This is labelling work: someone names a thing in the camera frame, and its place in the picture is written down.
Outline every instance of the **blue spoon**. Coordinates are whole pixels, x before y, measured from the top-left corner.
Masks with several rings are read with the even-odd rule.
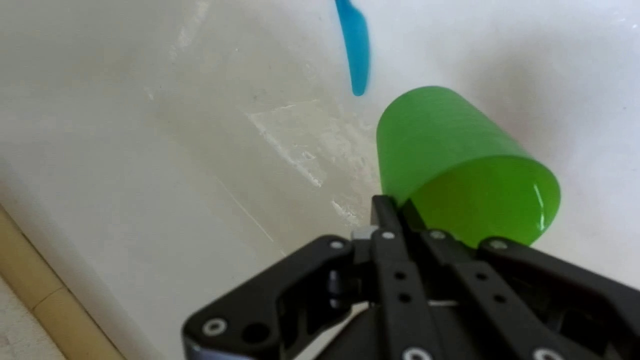
[[[368,86],[371,45],[363,13],[351,0],[337,0],[355,97]]]

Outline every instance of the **green plastic cup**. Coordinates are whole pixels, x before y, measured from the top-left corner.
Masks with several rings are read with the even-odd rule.
[[[379,124],[385,195],[476,248],[489,236],[533,244],[560,207],[557,177],[448,88],[396,99]]]

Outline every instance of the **screw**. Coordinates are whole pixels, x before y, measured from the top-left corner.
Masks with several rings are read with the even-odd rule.
[[[445,241],[445,239],[447,239],[447,235],[445,235],[445,233],[438,233],[438,231],[432,231],[431,236],[432,236],[435,241]]]
[[[508,244],[502,241],[493,241],[489,246],[493,246],[494,250],[508,250]]]
[[[565,359],[550,349],[536,349],[534,360],[565,360]]]
[[[226,333],[226,322],[223,318],[213,318],[203,327],[204,337],[220,337],[225,333]]]
[[[345,242],[335,241],[331,246],[341,250],[341,248],[345,248]]]
[[[408,349],[405,350],[403,360],[432,360],[432,356],[422,349]]]

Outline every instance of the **white surface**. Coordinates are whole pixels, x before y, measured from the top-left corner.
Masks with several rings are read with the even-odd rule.
[[[0,279],[0,359],[63,360],[56,345]]]
[[[541,248],[640,288],[640,6],[363,0],[353,99],[333,0],[0,6],[0,201],[130,359],[324,233],[366,224],[385,107],[451,86],[559,174]]]

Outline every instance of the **wooden edge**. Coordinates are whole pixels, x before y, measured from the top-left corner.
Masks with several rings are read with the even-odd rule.
[[[66,359],[124,359],[3,209],[0,276]]]

